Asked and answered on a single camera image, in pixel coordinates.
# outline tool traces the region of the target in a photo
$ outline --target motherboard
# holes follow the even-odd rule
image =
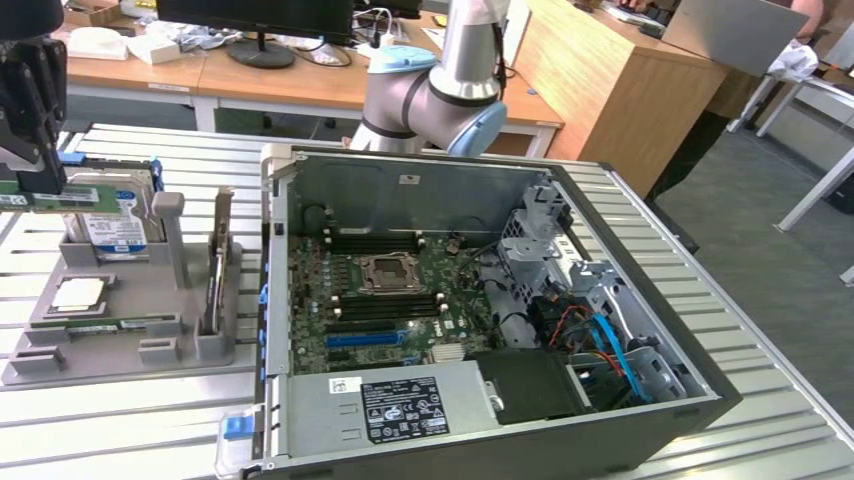
[[[384,253],[336,253],[324,240],[288,242],[295,374],[461,360],[503,343],[459,238]]]

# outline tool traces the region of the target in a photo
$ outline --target blue hard drive label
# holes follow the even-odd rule
[[[121,213],[84,213],[82,222],[94,248],[105,253],[126,254],[145,250],[142,221],[133,215],[137,205],[136,193],[117,190],[116,199]]]
[[[363,383],[361,403],[371,443],[451,433],[435,377]]]

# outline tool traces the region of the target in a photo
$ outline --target aluminum profile table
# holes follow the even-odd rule
[[[242,244],[232,365],[114,383],[0,392],[0,478],[210,478],[217,420],[253,388],[260,262],[258,151],[277,139],[93,125],[62,136],[69,152],[157,155],[166,190],[186,197],[185,241],[212,227],[218,185],[234,187],[232,231]],[[327,142],[303,142],[325,145]],[[696,334],[744,400],[697,435],[675,440],[616,479],[854,479],[854,433],[616,175],[571,163],[569,175]],[[584,226],[577,234],[593,257]],[[58,257],[56,215],[0,215],[0,357],[12,351]]]

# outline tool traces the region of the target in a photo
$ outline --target blue pcie slot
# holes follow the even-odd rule
[[[327,348],[367,347],[373,345],[401,345],[405,333],[375,333],[371,335],[336,335],[325,339]]]

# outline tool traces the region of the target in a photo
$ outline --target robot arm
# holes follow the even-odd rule
[[[415,153],[424,141],[480,155],[507,119],[501,29],[508,2],[453,0],[441,62],[420,48],[380,48],[368,68],[355,150]]]
[[[56,153],[65,116],[65,45],[46,35],[62,24],[58,0],[6,0],[0,16],[0,185],[2,193],[58,194]]]

